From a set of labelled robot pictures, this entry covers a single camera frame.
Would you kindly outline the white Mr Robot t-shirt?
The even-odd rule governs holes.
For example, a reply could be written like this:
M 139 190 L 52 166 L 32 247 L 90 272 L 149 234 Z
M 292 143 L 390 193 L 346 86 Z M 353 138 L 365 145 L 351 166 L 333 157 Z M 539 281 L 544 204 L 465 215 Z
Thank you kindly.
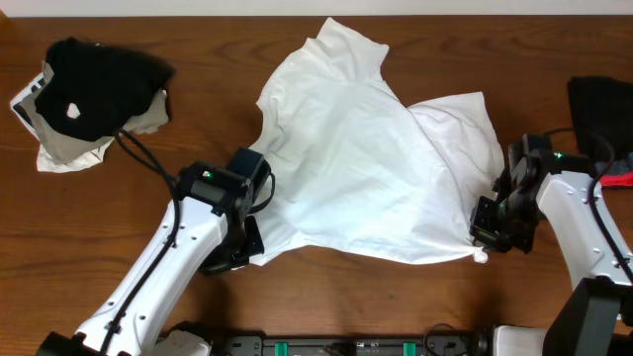
M 487 261 L 470 216 L 503 154 L 484 95 L 407 106 L 382 77 L 388 51 L 330 19 L 264 85 L 253 149 L 275 181 L 254 264 L 309 245 L 412 265 Z

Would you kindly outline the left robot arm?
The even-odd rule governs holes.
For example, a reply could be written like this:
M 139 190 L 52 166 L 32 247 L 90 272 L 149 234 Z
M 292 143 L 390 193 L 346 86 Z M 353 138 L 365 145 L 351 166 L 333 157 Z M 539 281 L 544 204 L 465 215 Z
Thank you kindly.
M 160 227 L 115 292 L 72 336 L 50 333 L 39 354 L 150 354 L 195 273 L 220 274 L 263 253 L 254 215 L 273 179 L 264 156 L 248 148 L 226 167 L 196 162 L 182 169 Z

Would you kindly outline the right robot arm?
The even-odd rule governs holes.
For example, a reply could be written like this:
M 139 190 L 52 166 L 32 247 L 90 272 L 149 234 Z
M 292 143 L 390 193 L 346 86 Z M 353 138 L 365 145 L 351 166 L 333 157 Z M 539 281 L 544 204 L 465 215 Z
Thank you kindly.
M 579 154 L 554 150 L 548 134 L 526 134 L 508 149 L 494 199 L 473 208 L 470 234 L 487 252 L 528 253 L 537 225 L 553 229 L 573 292 L 548 329 L 500 325 L 479 349 L 487 355 L 629 355 L 632 250 L 601 194 L 600 173 Z

